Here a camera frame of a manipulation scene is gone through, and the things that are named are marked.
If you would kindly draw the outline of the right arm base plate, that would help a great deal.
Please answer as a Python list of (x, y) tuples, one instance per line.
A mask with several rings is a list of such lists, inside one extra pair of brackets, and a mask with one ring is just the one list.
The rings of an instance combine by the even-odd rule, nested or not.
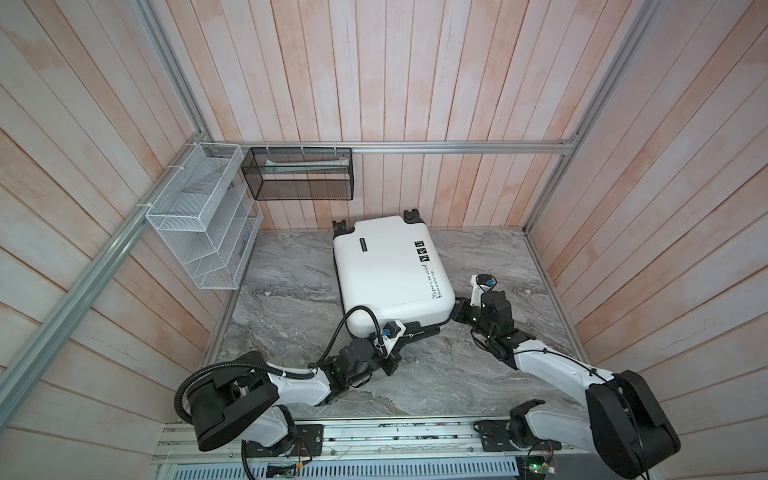
[(536, 437), (523, 418), (479, 420), (474, 422), (472, 427), (480, 435), (485, 452), (527, 451), (531, 448), (542, 451), (562, 449), (562, 443), (559, 441)]

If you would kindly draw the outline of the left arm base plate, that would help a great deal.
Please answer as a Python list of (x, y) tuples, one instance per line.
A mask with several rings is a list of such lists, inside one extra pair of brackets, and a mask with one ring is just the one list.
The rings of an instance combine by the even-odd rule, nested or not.
[(319, 457), (322, 453), (324, 426), (320, 423), (300, 424), (289, 430), (288, 435), (272, 447), (257, 442), (247, 442), (246, 458)]

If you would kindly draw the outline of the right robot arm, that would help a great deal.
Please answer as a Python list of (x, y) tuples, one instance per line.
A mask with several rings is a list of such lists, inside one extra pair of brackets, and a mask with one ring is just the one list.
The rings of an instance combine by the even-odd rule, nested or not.
[(507, 441), (520, 450), (560, 442), (596, 454), (615, 474), (634, 479), (681, 449), (681, 441), (648, 383), (638, 373), (612, 373), (561, 353), (518, 329), (501, 291), (457, 300), (452, 320), (496, 360), (556, 387), (576, 410), (540, 399), (511, 409)]

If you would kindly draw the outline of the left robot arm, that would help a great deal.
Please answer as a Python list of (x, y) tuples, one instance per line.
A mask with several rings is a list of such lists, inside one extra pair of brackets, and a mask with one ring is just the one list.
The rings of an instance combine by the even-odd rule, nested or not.
[(293, 434), (290, 405), (329, 404), (365, 385), (378, 370), (392, 375), (405, 344), (402, 335), (356, 338), (308, 369), (279, 368), (249, 352), (186, 378), (175, 393), (174, 410), (193, 426), (202, 452), (236, 440), (274, 447)]

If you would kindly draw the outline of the white and black suitcase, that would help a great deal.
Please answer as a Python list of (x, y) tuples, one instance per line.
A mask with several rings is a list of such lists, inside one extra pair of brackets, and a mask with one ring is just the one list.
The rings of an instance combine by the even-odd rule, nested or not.
[(381, 326), (390, 321), (423, 327), (449, 320), (455, 293), (428, 228), (416, 209), (401, 215), (333, 223), (333, 258), (348, 332), (375, 332), (365, 306)]

